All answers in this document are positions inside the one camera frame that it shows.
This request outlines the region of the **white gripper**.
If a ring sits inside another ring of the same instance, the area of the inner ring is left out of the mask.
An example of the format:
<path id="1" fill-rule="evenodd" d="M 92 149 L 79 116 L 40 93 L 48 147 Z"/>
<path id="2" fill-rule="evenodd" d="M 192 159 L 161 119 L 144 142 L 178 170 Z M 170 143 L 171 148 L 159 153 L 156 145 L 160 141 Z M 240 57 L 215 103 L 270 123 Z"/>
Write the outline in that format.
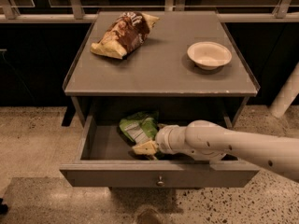
<path id="1" fill-rule="evenodd" d="M 185 153 L 189 146 L 185 142 L 186 126 L 167 125 L 157 132 L 155 141 L 149 140 L 133 146 L 136 155 L 154 155 L 158 148 L 163 154 Z"/>

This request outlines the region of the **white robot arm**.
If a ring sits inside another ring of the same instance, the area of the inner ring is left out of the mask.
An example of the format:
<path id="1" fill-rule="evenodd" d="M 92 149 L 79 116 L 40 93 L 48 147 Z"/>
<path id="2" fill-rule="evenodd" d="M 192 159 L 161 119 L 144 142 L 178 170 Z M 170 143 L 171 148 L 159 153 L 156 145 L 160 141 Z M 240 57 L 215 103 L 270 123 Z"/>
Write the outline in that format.
<path id="1" fill-rule="evenodd" d="M 299 180 L 298 139 L 238 132 L 207 120 L 164 125 L 152 141 L 138 144 L 136 152 L 179 153 L 208 162 L 216 162 L 229 154 L 290 180 Z"/>

